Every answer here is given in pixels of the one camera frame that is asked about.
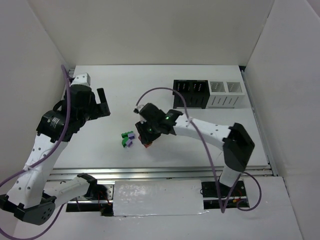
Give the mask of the red lego brick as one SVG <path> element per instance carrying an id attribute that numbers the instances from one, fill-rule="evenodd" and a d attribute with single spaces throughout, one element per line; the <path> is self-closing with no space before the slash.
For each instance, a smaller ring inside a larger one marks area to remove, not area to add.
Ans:
<path id="1" fill-rule="evenodd" d="M 144 143 L 143 144 L 143 146 L 145 147 L 145 148 L 148 148 L 148 147 L 150 147 L 152 145 L 152 142 L 148 142 L 148 143 Z"/>

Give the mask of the purple lego brick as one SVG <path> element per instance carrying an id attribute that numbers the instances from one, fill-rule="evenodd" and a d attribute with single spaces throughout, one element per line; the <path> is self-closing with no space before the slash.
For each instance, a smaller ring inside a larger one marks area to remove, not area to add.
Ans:
<path id="1" fill-rule="evenodd" d="M 133 144 L 133 141 L 131 139 L 127 140 L 125 142 L 125 145 L 129 148 Z"/>

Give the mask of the green curved lego brick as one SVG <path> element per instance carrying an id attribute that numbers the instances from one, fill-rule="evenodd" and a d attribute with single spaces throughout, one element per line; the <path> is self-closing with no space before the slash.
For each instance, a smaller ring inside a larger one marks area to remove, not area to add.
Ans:
<path id="1" fill-rule="evenodd" d="M 127 146 L 127 141 L 129 139 L 128 138 L 123 138 L 122 141 L 121 141 L 121 145 L 125 148 Z"/>

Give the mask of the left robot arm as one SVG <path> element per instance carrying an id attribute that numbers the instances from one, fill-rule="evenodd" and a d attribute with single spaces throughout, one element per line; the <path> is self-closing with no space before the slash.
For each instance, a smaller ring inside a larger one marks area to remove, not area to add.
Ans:
<path id="1" fill-rule="evenodd" d="M 0 196 L 2 210 L 13 213 L 22 222 L 40 226 L 49 220 L 57 207 L 76 197 L 87 200 L 107 197 L 108 189 L 87 173 L 79 173 L 74 179 L 55 187 L 45 187 L 72 136 L 87 121 L 111 114 L 104 89 L 98 88 L 96 94 L 89 86 L 74 84 L 63 99 L 42 116 L 23 173 L 8 193 Z"/>

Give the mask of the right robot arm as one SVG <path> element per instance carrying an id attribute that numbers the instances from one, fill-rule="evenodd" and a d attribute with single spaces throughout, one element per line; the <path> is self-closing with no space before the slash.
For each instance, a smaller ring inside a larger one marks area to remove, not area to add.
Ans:
<path id="1" fill-rule="evenodd" d="M 224 167 L 218 182 L 231 188 L 247 167 L 255 143 L 244 126 L 219 125 L 170 109 L 167 113 L 152 103 L 134 109 L 140 120 L 135 124 L 141 143 L 147 147 L 161 135 L 184 136 L 204 141 L 223 152 Z"/>

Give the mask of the green flat lego plate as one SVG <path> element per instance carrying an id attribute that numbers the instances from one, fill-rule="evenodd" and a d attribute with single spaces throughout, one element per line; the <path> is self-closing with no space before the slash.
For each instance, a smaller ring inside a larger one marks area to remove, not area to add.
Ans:
<path id="1" fill-rule="evenodd" d="M 123 139 L 128 138 L 128 134 L 129 134 L 129 133 L 134 133 L 134 132 L 133 132 L 133 131 L 124 132 L 124 133 L 121 134 L 121 137 L 122 137 Z"/>

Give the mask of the black double bin container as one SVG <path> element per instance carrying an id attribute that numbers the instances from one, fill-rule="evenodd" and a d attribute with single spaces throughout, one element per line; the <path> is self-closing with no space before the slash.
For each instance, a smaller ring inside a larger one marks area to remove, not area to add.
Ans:
<path id="1" fill-rule="evenodd" d="M 173 89 L 183 96 L 187 108 L 205 109 L 207 107 L 210 97 L 208 80 L 175 79 Z"/>

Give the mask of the white double bin container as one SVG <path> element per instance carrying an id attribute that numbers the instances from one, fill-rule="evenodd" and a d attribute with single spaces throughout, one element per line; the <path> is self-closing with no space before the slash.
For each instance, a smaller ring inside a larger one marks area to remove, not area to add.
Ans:
<path id="1" fill-rule="evenodd" d="M 207 109 L 235 109 L 245 97 L 244 88 L 239 81 L 209 81 Z"/>

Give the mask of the white taped cover plate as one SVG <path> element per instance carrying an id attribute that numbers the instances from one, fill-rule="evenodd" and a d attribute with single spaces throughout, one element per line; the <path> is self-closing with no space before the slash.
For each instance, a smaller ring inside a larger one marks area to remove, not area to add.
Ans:
<path id="1" fill-rule="evenodd" d="M 113 214 L 117 217 L 184 216 L 203 214 L 201 181 L 117 181 Z"/>

